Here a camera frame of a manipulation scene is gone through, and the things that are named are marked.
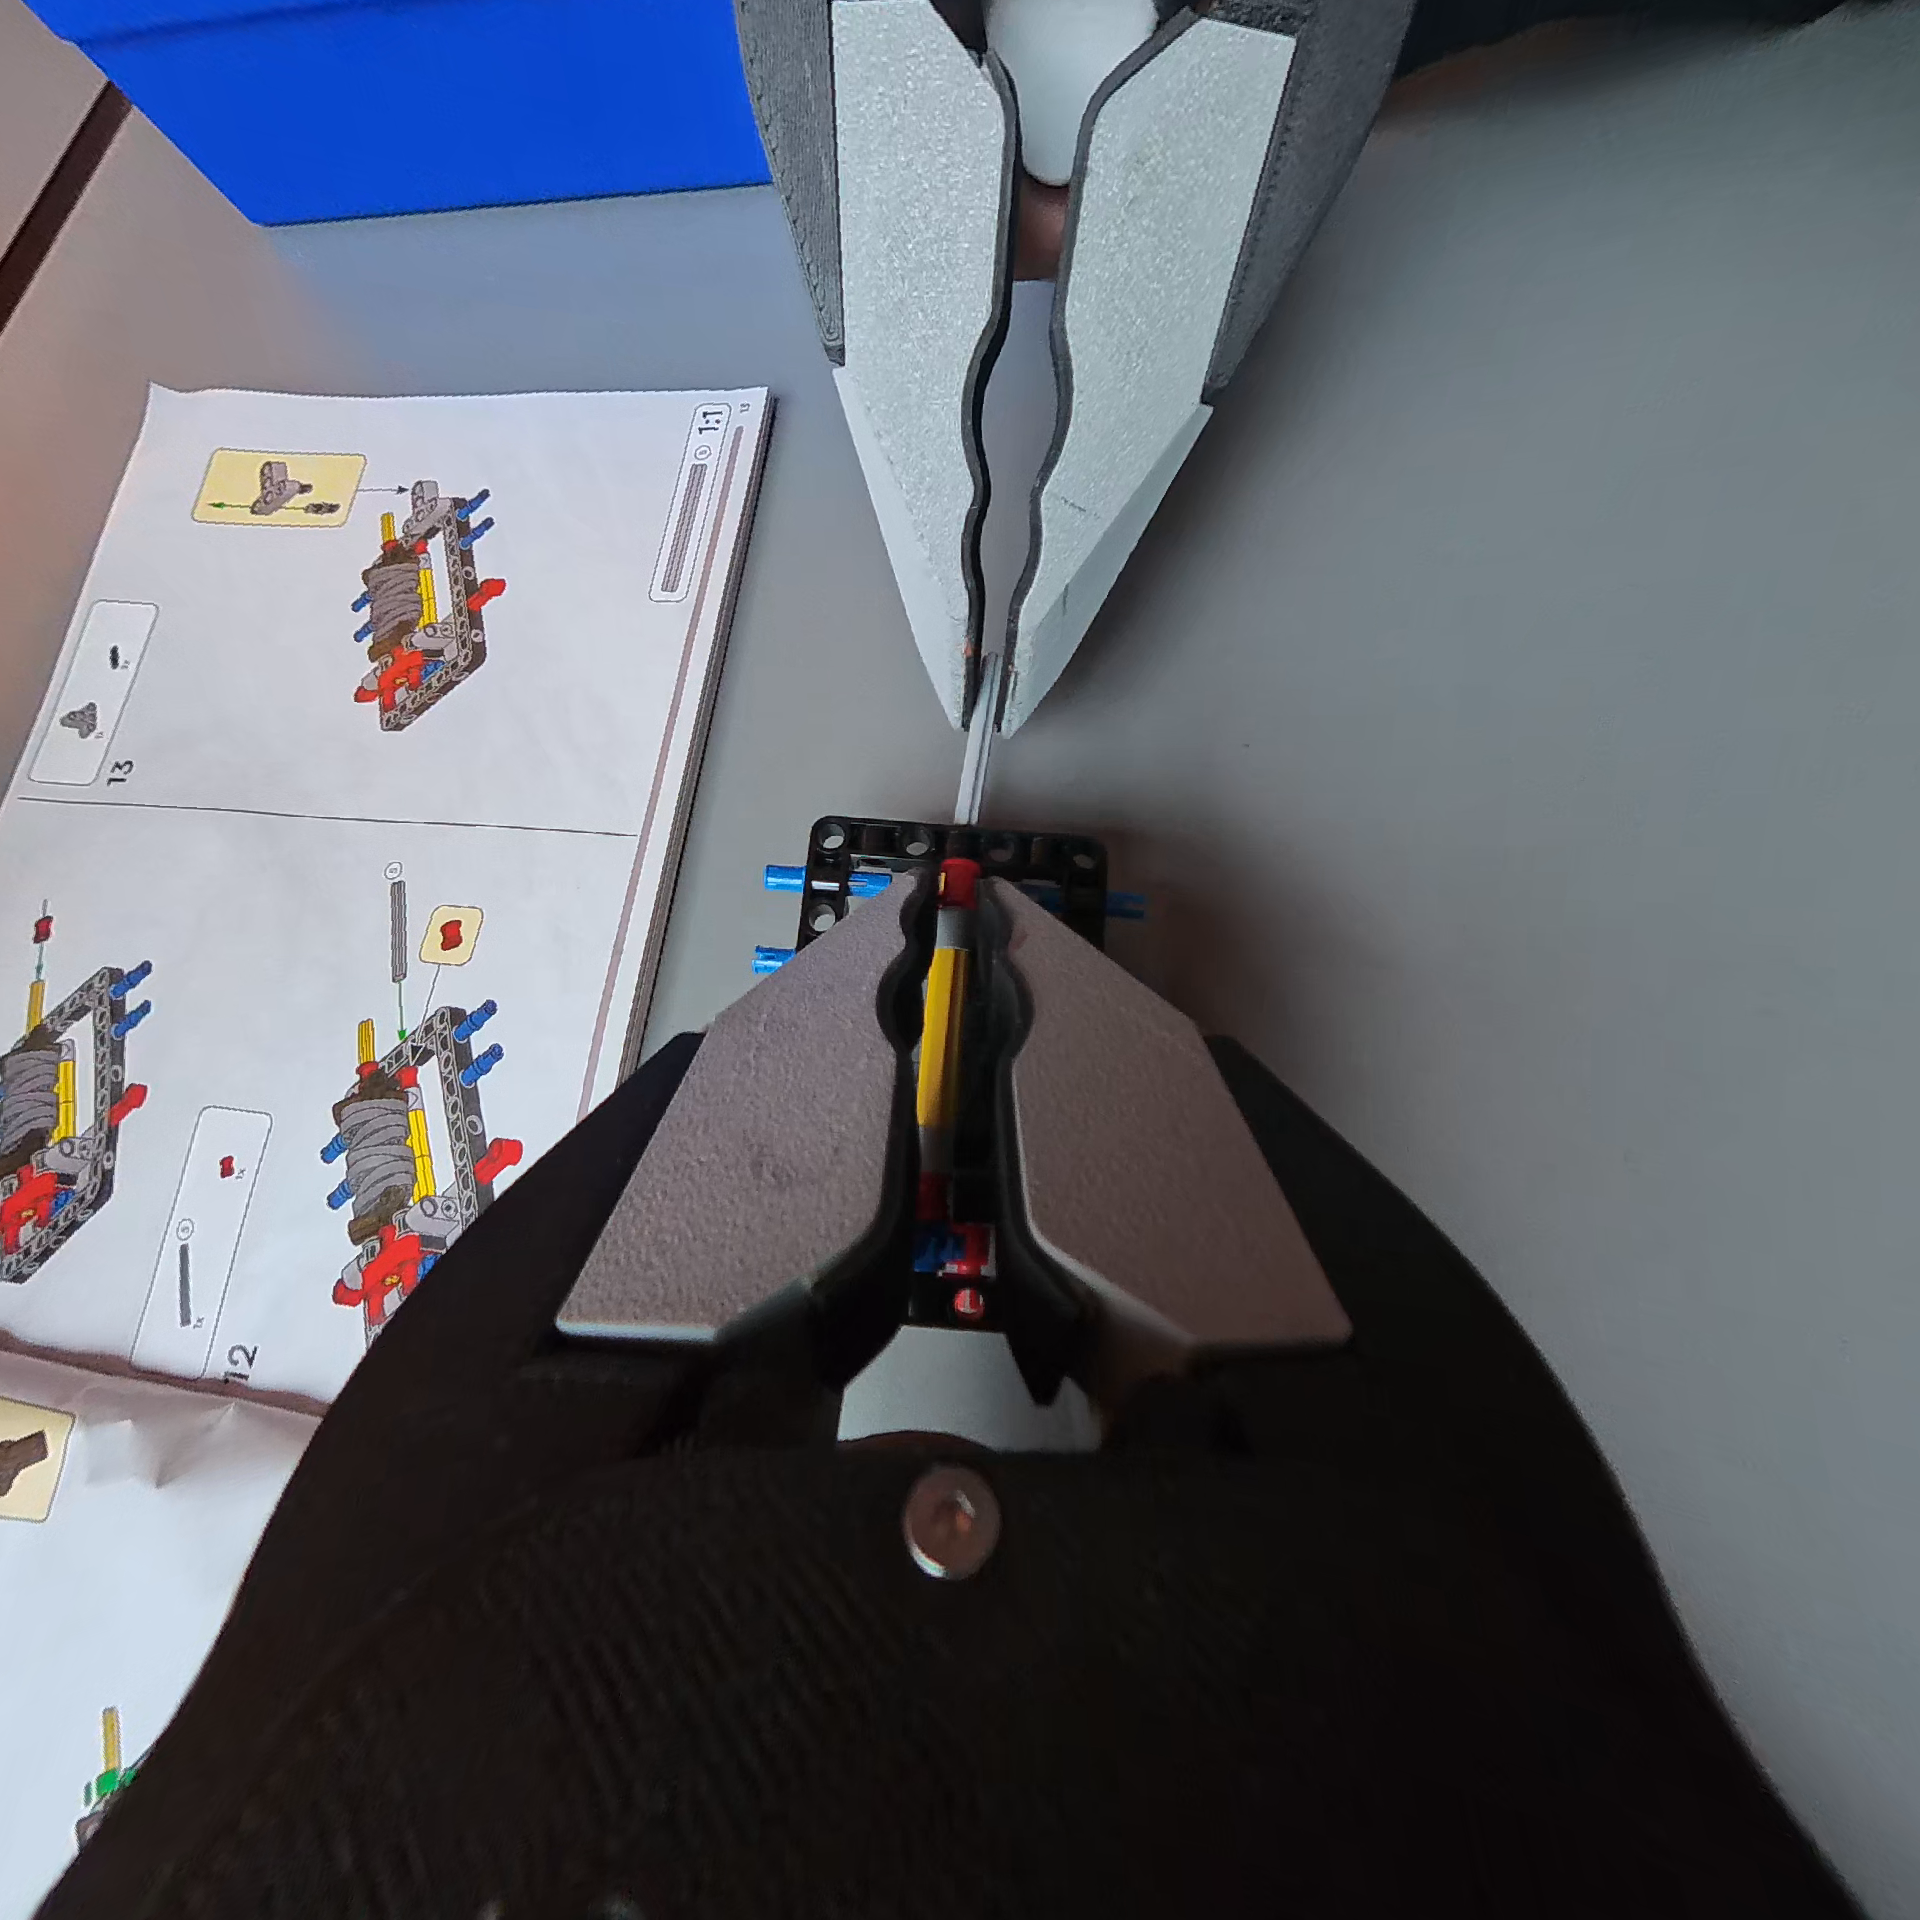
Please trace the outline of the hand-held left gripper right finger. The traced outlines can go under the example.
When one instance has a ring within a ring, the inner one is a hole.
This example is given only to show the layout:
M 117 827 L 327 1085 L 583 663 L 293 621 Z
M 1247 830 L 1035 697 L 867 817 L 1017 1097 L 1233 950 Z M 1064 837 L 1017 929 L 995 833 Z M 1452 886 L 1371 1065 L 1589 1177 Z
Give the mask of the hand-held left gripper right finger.
M 1005 1331 L 1092 1403 L 1353 1323 L 1196 1024 L 1008 880 L 976 889 Z

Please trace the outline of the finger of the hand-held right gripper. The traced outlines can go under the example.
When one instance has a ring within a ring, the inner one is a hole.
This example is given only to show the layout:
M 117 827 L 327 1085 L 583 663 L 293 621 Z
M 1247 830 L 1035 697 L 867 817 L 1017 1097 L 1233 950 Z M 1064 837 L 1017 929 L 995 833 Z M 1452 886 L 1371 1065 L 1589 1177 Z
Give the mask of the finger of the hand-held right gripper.
M 845 359 L 834 374 L 948 720 L 976 697 L 980 401 L 1013 279 L 1016 92 L 929 1 L 832 5 Z
M 1058 419 L 1005 643 L 1005 734 L 1065 671 L 1209 420 L 1202 393 L 1296 41 L 1183 13 L 1088 108 L 1049 324 Z

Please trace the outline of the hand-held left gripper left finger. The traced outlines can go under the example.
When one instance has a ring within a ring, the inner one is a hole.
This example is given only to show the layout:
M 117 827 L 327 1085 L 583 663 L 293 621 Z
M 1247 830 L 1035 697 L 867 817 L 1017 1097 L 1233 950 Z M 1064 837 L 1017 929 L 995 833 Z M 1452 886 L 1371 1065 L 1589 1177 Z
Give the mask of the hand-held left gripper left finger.
M 935 893 L 929 873 L 897 876 L 711 1022 L 560 1332 L 801 1357 L 823 1387 L 898 1332 Z

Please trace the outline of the black lego frame assembly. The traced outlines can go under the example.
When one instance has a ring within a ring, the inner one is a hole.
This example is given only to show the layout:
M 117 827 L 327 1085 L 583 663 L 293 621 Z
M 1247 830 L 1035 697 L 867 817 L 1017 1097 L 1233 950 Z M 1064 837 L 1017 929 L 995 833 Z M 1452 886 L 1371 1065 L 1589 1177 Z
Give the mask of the black lego frame assembly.
M 770 976 L 836 925 L 852 905 L 898 876 L 932 877 L 970 861 L 980 877 L 1017 885 L 1040 909 L 1105 949 L 1114 921 L 1145 921 L 1147 897 L 1107 886 L 1108 852 L 1076 831 L 1017 831 L 836 816 L 821 817 L 801 865 L 770 864 L 763 886 L 801 897 L 797 939 L 760 947 L 752 968 Z M 999 1203 L 989 987 L 980 960 L 946 965 L 946 1056 L 939 1079 L 916 1065 L 916 1095 L 946 1097 L 944 1121 L 919 1129 L 919 1200 L 905 1320 L 967 1332 L 1008 1331 Z

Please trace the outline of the grey lego axle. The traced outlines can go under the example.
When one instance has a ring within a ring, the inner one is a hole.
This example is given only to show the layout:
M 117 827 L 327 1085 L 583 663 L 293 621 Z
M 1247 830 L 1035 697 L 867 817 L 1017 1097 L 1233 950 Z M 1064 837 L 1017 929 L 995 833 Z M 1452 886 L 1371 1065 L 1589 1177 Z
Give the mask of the grey lego axle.
M 976 827 L 980 820 L 992 767 L 992 748 L 999 735 L 1004 684 L 1004 651 L 986 653 L 979 665 L 976 697 L 967 720 L 962 776 L 953 804 L 953 820 L 960 827 Z

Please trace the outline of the lego instruction booklet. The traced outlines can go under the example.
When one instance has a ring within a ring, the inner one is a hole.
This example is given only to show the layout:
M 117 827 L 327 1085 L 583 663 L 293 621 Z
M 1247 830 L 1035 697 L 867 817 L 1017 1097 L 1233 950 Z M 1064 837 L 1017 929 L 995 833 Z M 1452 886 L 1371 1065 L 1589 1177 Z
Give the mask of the lego instruction booklet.
M 644 1024 L 767 391 L 154 391 L 5 783 L 5 1916 Z

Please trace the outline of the blue storage bin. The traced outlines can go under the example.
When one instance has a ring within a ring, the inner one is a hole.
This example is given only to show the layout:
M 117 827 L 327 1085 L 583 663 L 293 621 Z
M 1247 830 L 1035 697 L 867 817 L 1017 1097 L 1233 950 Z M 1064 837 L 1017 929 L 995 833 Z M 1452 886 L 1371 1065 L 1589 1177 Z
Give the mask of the blue storage bin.
M 33 1 L 252 222 L 763 184 L 730 1 Z

